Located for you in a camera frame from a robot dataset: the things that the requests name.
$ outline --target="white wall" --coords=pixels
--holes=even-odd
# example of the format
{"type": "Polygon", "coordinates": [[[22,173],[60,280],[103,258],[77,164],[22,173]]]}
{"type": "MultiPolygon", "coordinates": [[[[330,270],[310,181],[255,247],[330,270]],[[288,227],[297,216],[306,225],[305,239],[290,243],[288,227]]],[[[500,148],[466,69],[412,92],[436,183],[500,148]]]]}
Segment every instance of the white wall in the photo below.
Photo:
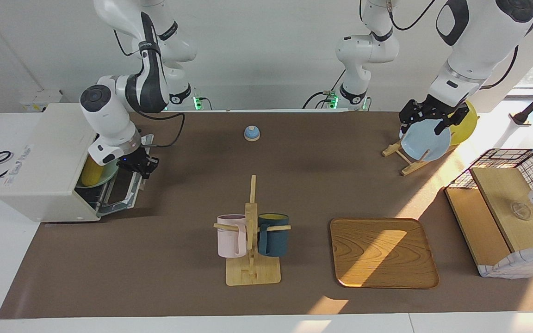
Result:
{"type": "MultiPolygon", "coordinates": [[[[371,66],[373,110],[399,110],[408,99],[425,97],[451,51],[434,26],[443,3],[412,30],[396,32],[401,52],[394,63],[371,66]]],[[[396,21],[412,22],[426,4],[401,2],[396,21]]],[[[188,74],[216,108],[301,107],[341,73],[334,53],[338,39],[368,33],[359,22],[357,0],[174,0],[169,5],[199,44],[197,59],[185,64],[188,74]]],[[[0,50],[0,111],[19,110],[21,89],[40,84],[77,101],[100,76],[140,69],[135,57],[120,53],[91,0],[0,0],[0,35],[0,44],[9,45],[7,53],[0,50]],[[17,56],[16,65],[10,54],[17,56]]],[[[477,108],[491,110],[532,65],[533,32],[509,79],[474,96],[477,108]]]]}

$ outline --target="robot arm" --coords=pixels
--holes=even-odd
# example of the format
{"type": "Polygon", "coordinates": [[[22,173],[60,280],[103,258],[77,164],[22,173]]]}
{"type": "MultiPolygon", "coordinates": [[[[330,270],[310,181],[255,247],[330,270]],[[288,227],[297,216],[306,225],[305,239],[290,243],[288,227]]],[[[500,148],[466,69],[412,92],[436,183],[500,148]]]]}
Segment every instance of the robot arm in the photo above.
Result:
{"type": "Polygon", "coordinates": [[[436,28],[452,53],[431,84],[427,99],[423,103],[411,99],[400,112],[402,133],[413,123],[431,118],[442,119],[435,129],[439,135],[464,119],[465,100],[533,29],[533,0],[448,0],[436,28]]]}
{"type": "Polygon", "coordinates": [[[363,23],[372,33],[353,35],[340,40],[336,56],[347,69],[344,82],[335,92],[339,97],[338,107],[358,109],[366,98],[372,79],[368,63],[387,63],[398,56],[400,46],[393,34],[387,0],[366,0],[362,9],[363,23]]]}
{"type": "Polygon", "coordinates": [[[163,1],[141,0],[138,6],[132,0],[94,0],[94,7],[108,25],[138,41],[142,69],[132,75],[104,76],[83,91],[80,98],[83,114],[99,135],[88,151],[100,165],[120,158],[119,167],[141,173],[146,179],[159,160],[150,158],[141,146],[139,131],[127,111],[163,111],[174,96],[169,93],[161,49],[165,49],[170,61],[192,60],[196,49],[175,38],[177,25],[172,19],[167,26],[170,18],[165,15],[163,1]]]}
{"type": "MultiPolygon", "coordinates": [[[[180,63],[193,61],[197,56],[197,46],[182,31],[172,17],[165,0],[140,0],[141,10],[150,15],[157,31],[157,43],[161,53],[163,72],[169,95],[169,110],[192,110],[197,108],[194,91],[180,63]]],[[[133,49],[139,41],[133,39],[133,49]]]]}

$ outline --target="mug handle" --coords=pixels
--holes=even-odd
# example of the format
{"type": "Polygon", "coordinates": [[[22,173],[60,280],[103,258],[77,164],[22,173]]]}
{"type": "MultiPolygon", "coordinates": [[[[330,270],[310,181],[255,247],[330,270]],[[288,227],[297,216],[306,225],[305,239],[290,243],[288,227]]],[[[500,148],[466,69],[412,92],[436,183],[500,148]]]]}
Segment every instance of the mug handle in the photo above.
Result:
{"type": "Polygon", "coordinates": [[[237,251],[236,255],[241,255],[242,251],[246,252],[246,226],[237,226],[237,251]]]}
{"type": "Polygon", "coordinates": [[[268,255],[267,253],[267,228],[269,227],[268,224],[263,223],[260,225],[260,242],[258,244],[258,252],[264,253],[265,255],[268,255]]]}

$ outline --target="wooden mug rack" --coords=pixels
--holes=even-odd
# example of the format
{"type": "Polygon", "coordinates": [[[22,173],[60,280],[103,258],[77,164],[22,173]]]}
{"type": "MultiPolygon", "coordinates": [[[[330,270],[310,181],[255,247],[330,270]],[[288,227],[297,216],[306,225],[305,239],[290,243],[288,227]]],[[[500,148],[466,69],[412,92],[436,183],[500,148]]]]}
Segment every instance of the wooden mug rack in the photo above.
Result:
{"type": "MultiPolygon", "coordinates": [[[[273,284],[281,282],[279,257],[265,257],[258,253],[258,204],[256,203],[256,175],[250,182],[250,202],[245,206],[246,246],[244,257],[228,258],[226,262],[226,284],[228,286],[249,286],[252,284],[273,284]]],[[[214,223],[214,228],[238,231],[239,227],[214,223]]],[[[270,226],[266,231],[290,230],[291,226],[270,226]]]]}

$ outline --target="white cloth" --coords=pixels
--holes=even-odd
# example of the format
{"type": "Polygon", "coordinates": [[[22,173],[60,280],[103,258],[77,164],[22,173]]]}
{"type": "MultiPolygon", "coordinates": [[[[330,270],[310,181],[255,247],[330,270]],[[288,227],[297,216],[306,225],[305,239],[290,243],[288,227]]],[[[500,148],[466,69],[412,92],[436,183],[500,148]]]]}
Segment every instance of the white cloth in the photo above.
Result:
{"type": "Polygon", "coordinates": [[[511,253],[494,266],[479,265],[483,278],[531,278],[533,276],[533,248],[511,253]]]}

